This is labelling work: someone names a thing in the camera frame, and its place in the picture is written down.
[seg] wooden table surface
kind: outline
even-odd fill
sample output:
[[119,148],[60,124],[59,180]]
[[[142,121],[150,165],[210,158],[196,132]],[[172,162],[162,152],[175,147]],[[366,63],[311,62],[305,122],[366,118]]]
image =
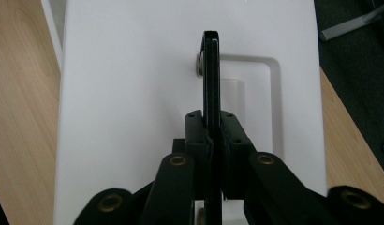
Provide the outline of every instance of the wooden table surface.
[[[384,202],[384,172],[320,76],[328,187],[350,185]],[[0,0],[0,203],[10,224],[52,224],[59,87],[40,1]]]

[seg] white surface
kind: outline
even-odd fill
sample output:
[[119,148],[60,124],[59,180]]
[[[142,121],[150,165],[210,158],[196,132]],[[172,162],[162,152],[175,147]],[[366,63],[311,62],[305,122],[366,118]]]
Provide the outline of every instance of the white surface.
[[60,69],[63,65],[63,34],[66,0],[41,0]]
[[[202,109],[205,30],[219,33],[223,110],[325,194],[313,1],[69,0],[54,224],[73,223],[101,190],[155,178],[185,115]],[[225,202],[224,220],[243,217],[240,202]]]

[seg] black mechanical part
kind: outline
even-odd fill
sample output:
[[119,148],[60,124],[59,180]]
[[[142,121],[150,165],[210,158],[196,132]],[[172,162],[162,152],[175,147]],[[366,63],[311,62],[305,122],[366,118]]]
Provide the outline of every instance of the black mechanical part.
[[382,202],[354,187],[333,187],[327,198],[307,189],[279,157],[256,151],[234,114],[221,112],[215,31],[203,34],[199,74],[203,115],[186,115],[185,139],[174,139],[155,181],[133,195],[98,193],[75,224],[193,224],[194,201],[204,200],[198,224],[218,225],[221,191],[244,200],[249,224],[384,224]]
[[209,186],[204,201],[206,224],[222,224],[221,195],[221,122],[220,122],[220,76],[219,76],[219,37],[216,31],[205,31],[201,42],[200,55],[203,55],[203,121],[213,140],[210,155]]
[[163,158],[145,204],[140,224],[194,222],[194,160],[183,153]]

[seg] gray floor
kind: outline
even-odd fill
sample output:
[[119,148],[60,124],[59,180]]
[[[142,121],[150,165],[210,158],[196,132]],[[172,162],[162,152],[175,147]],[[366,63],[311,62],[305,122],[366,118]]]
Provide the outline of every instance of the gray floor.
[[[374,9],[371,0],[315,0],[315,5],[319,30]],[[319,42],[319,54],[321,67],[384,169],[384,15]]]

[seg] brass screw insert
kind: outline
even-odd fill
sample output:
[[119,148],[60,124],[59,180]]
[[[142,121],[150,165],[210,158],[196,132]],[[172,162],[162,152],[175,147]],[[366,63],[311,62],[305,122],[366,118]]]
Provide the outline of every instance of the brass screw insert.
[[104,213],[109,213],[119,208],[122,205],[122,202],[122,196],[116,193],[111,193],[102,198],[101,201],[99,201],[98,209]]
[[171,157],[170,163],[173,166],[182,166],[186,164],[186,158],[180,156]]
[[268,156],[268,155],[260,155],[257,157],[257,161],[261,164],[265,164],[265,165],[271,165],[271,164],[274,164],[274,160],[272,157]]
[[364,196],[357,194],[355,192],[344,190],[341,192],[341,197],[345,202],[350,205],[359,208],[359,209],[368,209],[371,207],[370,201],[368,201]]

